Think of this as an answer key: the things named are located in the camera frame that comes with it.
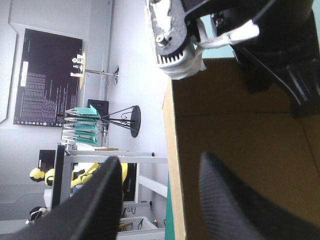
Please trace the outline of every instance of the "yellow and black figure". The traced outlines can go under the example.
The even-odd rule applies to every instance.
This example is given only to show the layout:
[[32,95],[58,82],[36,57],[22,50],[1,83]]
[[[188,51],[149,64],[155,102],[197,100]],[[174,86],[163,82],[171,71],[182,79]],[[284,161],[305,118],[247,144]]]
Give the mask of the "yellow and black figure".
[[[128,163],[121,163],[122,167],[122,184],[124,184],[128,175]],[[85,171],[80,170],[72,173],[71,188],[77,185],[85,184],[96,173],[99,168],[99,163],[93,163],[92,166]],[[44,181],[46,185],[52,186],[55,178],[55,169],[52,168],[47,172],[42,171],[40,168],[35,168],[30,172],[30,178],[32,181],[41,182]]]
[[30,172],[29,177],[34,182],[41,182],[45,180],[45,175],[46,173],[37,167]]
[[45,173],[44,182],[48,186],[52,186],[55,178],[55,169],[51,168],[49,171]]

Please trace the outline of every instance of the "cable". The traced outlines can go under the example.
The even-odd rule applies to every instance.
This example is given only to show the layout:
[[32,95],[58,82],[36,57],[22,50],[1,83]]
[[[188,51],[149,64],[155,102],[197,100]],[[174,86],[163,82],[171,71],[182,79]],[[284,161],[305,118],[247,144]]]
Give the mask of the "cable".
[[252,19],[254,24],[257,24],[257,22],[266,14],[266,12],[275,4],[277,0],[270,0],[262,9],[258,12],[257,15],[254,16]]
[[139,225],[138,225],[138,230],[141,230],[142,229],[142,223],[143,223],[144,219],[142,218],[142,220],[140,221]]
[[123,210],[123,212],[122,212],[122,218],[125,217],[126,210],[127,210],[126,208]]

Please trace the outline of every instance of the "white wall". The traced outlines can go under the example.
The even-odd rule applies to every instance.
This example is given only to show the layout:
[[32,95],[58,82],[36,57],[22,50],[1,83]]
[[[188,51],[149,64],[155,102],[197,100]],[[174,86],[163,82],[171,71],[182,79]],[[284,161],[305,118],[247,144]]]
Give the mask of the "white wall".
[[[0,123],[0,220],[21,217],[22,213],[8,215],[14,204],[25,205],[19,210],[27,213],[30,206],[43,202],[35,198],[43,193],[44,184],[32,182],[29,172],[38,164],[39,150],[56,149],[61,134],[61,128],[13,125],[25,28],[83,39],[88,64],[100,70],[102,65],[107,67],[111,12],[112,0],[12,0],[9,23],[18,37],[8,117]],[[86,92],[79,95],[78,105],[86,105],[88,98],[100,98],[102,79],[91,79],[86,82]]]
[[[109,146],[167,156],[163,119],[163,100],[168,77],[157,68],[145,23],[144,0],[116,0],[112,19],[109,71],[120,66],[118,84],[108,81],[107,100],[110,112],[133,105],[141,108],[141,129],[137,138],[118,126],[109,127]],[[163,184],[168,182],[168,166],[141,166],[141,175]],[[142,200],[152,200],[148,208],[136,210],[137,215],[157,219],[163,226],[166,218],[166,199],[148,189],[142,189]]]

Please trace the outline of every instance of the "white plastic part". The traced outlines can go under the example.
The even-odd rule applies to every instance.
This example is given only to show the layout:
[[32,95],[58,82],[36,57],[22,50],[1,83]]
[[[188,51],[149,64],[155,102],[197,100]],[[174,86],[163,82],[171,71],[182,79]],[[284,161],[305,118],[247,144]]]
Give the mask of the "white plastic part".
[[252,20],[249,20],[244,25],[236,29],[196,44],[203,49],[218,49],[227,45],[236,45],[243,41],[250,40],[257,37],[259,33],[259,27],[254,24]]

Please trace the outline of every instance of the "green surface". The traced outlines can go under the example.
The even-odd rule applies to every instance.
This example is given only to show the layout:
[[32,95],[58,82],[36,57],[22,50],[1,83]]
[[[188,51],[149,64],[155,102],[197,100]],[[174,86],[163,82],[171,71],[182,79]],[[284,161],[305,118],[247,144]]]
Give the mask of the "green surface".
[[95,137],[81,137],[81,136],[78,136],[76,137],[75,139],[75,142],[76,143],[82,143],[82,144],[89,144],[91,146],[99,146],[99,143],[97,141],[97,139]]
[[174,214],[172,211],[170,180],[168,179],[168,194],[166,199],[165,240],[175,240]]

